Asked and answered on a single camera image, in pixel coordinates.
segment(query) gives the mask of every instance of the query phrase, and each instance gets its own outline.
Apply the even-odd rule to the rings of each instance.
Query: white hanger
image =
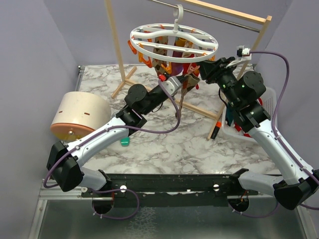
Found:
[[[204,31],[194,29],[193,27],[189,27],[189,26],[179,25],[179,23],[183,19],[184,10],[183,10],[183,6],[180,4],[178,4],[177,7],[178,9],[174,9],[174,16],[177,17],[177,19],[175,19],[174,21],[174,24],[169,24],[169,23],[149,24],[149,25],[139,26],[133,29],[130,34],[130,41],[133,47],[140,53],[143,53],[147,56],[150,56],[158,60],[168,61],[168,62],[192,63],[192,62],[199,62],[199,61],[204,61],[204,60],[212,58],[216,54],[216,51],[218,49],[217,40]],[[180,30],[191,31],[191,33],[182,32]],[[192,49],[192,48],[158,44],[154,42],[138,40],[138,38],[150,39],[150,38],[155,38],[160,36],[175,36],[175,37],[184,38],[188,41],[191,41],[194,45],[197,45],[198,47],[201,47],[201,48],[205,48],[207,50]],[[141,46],[194,53],[194,58],[178,58],[178,57],[171,57],[171,56],[163,56],[163,55],[153,53],[153,51],[148,51]]]

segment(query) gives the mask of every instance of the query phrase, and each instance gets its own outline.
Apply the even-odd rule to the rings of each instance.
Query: orange and black marker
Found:
[[[211,139],[215,139],[215,138],[216,138],[216,136],[217,136],[217,134],[218,134],[218,132],[219,132],[220,127],[221,127],[221,122],[218,121],[217,124],[216,124],[216,126],[215,126],[215,128],[214,128],[214,130],[213,130],[213,134],[212,134],[211,137],[210,137]]]

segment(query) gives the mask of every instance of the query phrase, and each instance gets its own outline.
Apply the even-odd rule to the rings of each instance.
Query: white plastic basket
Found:
[[[277,103],[276,92],[273,89],[266,87],[266,91],[260,98],[263,102],[263,107],[272,117],[274,115],[274,111],[275,111],[275,107]],[[221,129],[226,135],[257,143],[253,138],[244,136],[243,131],[238,132],[235,129],[235,127],[228,126],[225,123],[225,118],[226,118],[226,108],[223,111],[222,122],[221,122]]]

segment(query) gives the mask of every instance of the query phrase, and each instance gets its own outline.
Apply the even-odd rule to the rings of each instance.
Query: teal object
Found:
[[[130,137],[125,137],[121,139],[121,146],[127,147],[130,145]]]

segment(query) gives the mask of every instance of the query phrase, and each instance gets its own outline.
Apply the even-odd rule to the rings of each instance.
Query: marble surface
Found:
[[[126,74],[132,68],[133,65],[126,65]],[[157,85],[155,70],[143,65],[137,67],[131,79],[151,87]],[[112,100],[111,94],[120,82],[117,65],[87,66],[80,91],[108,99],[115,113],[125,105],[124,97],[129,88],[124,86]],[[207,85],[203,81],[199,90],[193,89],[185,96],[185,101],[215,113],[221,106],[217,85]],[[160,111],[145,118],[148,122],[144,128],[153,130],[167,130],[176,124],[170,102],[165,102]],[[183,108],[181,124],[176,131],[169,134],[137,132],[131,135],[128,147],[115,142],[91,158],[85,167],[102,169],[106,173],[225,174],[240,168],[257,173],[279,173],[256,143],[228,137],[222,130],[215,140],[207,141],[212,121]]]

